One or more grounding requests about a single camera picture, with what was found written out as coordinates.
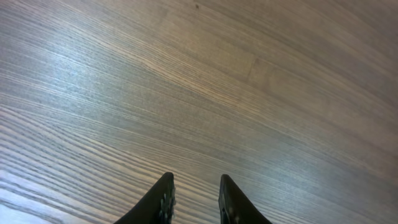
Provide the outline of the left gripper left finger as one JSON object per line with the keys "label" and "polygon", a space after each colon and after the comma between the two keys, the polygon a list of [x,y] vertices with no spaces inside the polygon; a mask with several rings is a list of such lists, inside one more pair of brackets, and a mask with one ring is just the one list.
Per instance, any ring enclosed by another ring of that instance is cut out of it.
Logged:
{"label": "left gripper left finger", "polygon": [[174,175],[166,172],[115,224],[171,224],[174,205]]}

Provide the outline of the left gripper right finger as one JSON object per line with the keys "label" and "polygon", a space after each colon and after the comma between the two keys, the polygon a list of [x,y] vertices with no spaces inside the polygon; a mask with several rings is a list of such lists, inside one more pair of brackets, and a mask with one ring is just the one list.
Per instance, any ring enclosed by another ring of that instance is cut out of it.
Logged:
{"label": "left gripper right finger", "polygon": [[221,224],[272,224],[227,174],[221,176],[218,204]]}

